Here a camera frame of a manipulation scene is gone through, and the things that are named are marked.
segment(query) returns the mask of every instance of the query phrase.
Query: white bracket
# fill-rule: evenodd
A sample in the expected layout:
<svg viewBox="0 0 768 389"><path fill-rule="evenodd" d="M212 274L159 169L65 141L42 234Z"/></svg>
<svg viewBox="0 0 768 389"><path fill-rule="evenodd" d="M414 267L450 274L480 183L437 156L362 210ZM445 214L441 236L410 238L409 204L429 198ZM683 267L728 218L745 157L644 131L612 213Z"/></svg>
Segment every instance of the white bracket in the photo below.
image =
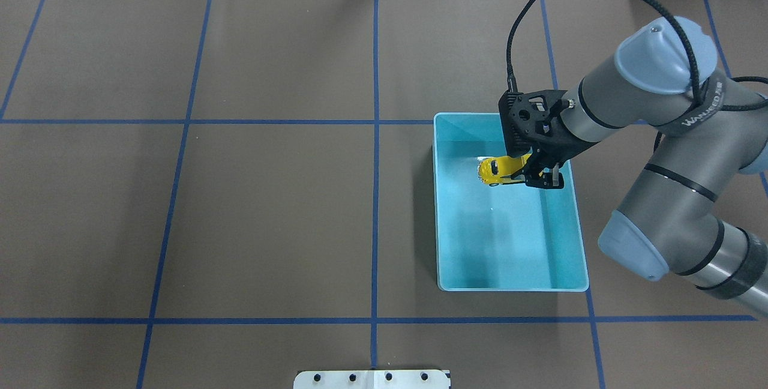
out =
<svg viewBox="0 0 768 389"><path fill-rule="evenodd" d="M451 389L447 370L301 372L293 389Z"/></svg>

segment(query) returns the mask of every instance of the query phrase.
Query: yellow toy car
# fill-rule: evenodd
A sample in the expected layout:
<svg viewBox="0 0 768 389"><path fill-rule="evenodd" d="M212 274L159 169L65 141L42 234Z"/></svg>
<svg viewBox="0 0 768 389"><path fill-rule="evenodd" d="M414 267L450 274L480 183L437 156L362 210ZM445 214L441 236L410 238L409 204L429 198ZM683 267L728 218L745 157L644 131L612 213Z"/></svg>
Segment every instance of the yellow toy car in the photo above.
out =
<svg viewBox="0 0 768 389"><path fill-rule="evenodd" d="M512 177L512 174L519 171L526 165L530 154L521 157L486 157L478 165L478 176L482 183L492 187L499 184L519 184L524 182L522 176Z"/></svg>

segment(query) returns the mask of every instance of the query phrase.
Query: plastic bin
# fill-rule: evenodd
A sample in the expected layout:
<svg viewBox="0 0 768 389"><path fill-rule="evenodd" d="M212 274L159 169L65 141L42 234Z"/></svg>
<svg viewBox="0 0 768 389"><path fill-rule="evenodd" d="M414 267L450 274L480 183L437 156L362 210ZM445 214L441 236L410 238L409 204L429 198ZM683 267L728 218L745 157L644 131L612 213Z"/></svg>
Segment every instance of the plastic bin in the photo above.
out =
<svg viewBox="0 0 768 389"><path fill-rule="evenodd" d="M478 157L506 154L499 116L434 116L438 284L445 291L585 291L573 176L561 190L489 187Z"/></svg>

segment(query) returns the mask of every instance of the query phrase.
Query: blue tape line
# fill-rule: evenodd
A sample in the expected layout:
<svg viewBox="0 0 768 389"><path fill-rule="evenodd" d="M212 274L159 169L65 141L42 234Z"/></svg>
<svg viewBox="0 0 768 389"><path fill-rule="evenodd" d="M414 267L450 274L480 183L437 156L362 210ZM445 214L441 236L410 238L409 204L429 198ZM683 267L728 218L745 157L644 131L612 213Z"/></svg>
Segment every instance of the blue tape line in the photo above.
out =
<svg viewBox="0 0 768 389"><path fill-rule="evenodd" d="M605 374L603 372L603 356L600 353L600 338L598 337L598 323L595 318L595 306L592 304L592 288L587 288L587 310L589 312L589 326L592 330L592 348L595 350L595 366L598 368L598 384L600 389L605 389Z"/></svg>
<svg viewBox="0 0 768 389"><path fill-rule="evenodd" d="M696 321L758 321L751 315L631 315L565 317L321 317L321 318L154 318L156 325L302 325L302 324L573 324ZM0 324L148 324L149 318L6 317Z"/></svg>
<svg viewBox="0 0 768 389"><path fill-rule="evenodd" d="M431 125L430 119L0 119L0 124Z"/></svg>
<svg viewBox="0 0 768 389"><path fill-rule="evenodd" d="M656 323L693 321L757 321L751 315L634 315L595 317L597 323Z"/></svg>
<svg viewBox="0 0 768 389"><path fill-rule="evenodd" d="M379 0L373 0L373 213L371 238L371 368L378 362L379 314Z"/></svg>
<svg viewBox="0 0 768 389"><path fill-rule="evenodd" d="M546 324L588 323L588 317L382 317L379 324Z"/></svg>
<svg viewBox="0 0 768 389"><path fill-rule="evenodd" d="M704 7L707 9L707 18L710 19L710 28L712 29L712 36L715 41L715 46L718 47L719 57L721 57L722 69L725 71L725 74L728 76L728 78L731 78L730 67L728 67L728 61L725 60L725 55L722 52L722 46L719 42L718 29L715 27L715 20L712 17L712 9L710 8L709 0L704 0Z"/></svg>
<svg viewBox="0 0 768 389"><path fill-rule="evenodd" d="M428 120L404 120L404 121L382 119L382 120L379 121L379 124L382 124L382 125L431 125L431 124L433 124L433 121L431 119L428 119Z"/></svg>
<svg viewBox="0 0 768 389"><path fill-rule="evenodd" d="M274 125L372 125L356 119L191 119L192 124L274 124Z"/></svg>
<svg viewBox="0 0 768 389"><path fill-rule="evenodd" d="M160 247L160 257L157 259L157 273L154 279L154 288L152 290L152 301L149 308L149 321L146 324L145 343L142 349L142 361L139 364L139 372L136 380L136 388L141 389L143 386L143 377L145 377L146 359L149 357L149 348L152 340L153 320L157 312L157 298L160 296L160 285L163 279L163 268L165 266L165 255L168 249L168 238L170 237L170 225L173 220L173 210L176 207L176 195L179 189L179 179L181 177L181 166L184 162L184 151L187 147L187 136L190 129L190 118L192 117L192 108L194 107L194 94L197 86L197 77L200 72L200 62L203 58L203 47L205 44L205 34L208 30L208 17L211 14L211 2L208 0L205 6L205 14L203 16L203 28L200 30L200 43L197 47L197 58L195 59L194 74L192 75L192 83L190 85L190 97L187 102L187 120L184 124L184 131L181 132L181 144L179 146L179 154L176 159L176 170L173 173L173 186L170 189L170 202L168 203L168 213L165 218L165 230L163 232L163 241Z"/></svg>
<svg viewBox="0 0 768 389"><path fill-rule="evenodd" d="M2 119L0 124L184 124L184 119Z"/></svg>
<svg viewBox="0 0 768 389"><path fill-rule="evenodd" d="M16 61L16 67L13 69L13 74L11 75L11 82L8 83L8 90L5 91L5 97L2 100L2 107L0 107L0 119L2 119L5 115L5 110L8 108L8 102L11 101L11 94L13 93L14 85L16 85L16 78L19 77L19 71L22 69L24 57L27 55L27 47L29 47L29 42L32 40L32 35L35 33L35 28L38 26L38 20L40 19L40 14L43 11L43 5L45 3L46 0L40 0L38 3L38 9L35 11L35 17L32 18L32 24L29 26L27 38L24 39L24 45L22 45L22 52L19 53L19 60Z"/></svg>
<svg viewBox="0 0 768 389"><path fill-rule="evenodd" d="M146 324L148 318L6 317L0 324Z"/></svg>
<svg viewBox="0 0 768 389"><path fill-rule="evenodd" d="M295 324L370 324L368 317L328 318L155 318L155 324L252 324L252 325L295 325Z"/></svg>
<svg viewBox="0 0 768 389"><path fill-rule="evenodd" d="M547 53L549 54L549 73L552 76L552 88L557 89L557 70L554 67L554 52L552 50L552 39L549 34L547 4L545 0L539 0L539 3L541 4L541 18L544 22L544 38L547 41Z"/></svg>
<svg viewBox="0 0 768 389"><path fill-rule="evenodd" d="M768 180L766 180L765 171L760 171L760 181L763 182L763 190L765 190L766 197L768 197Z"/></svg>

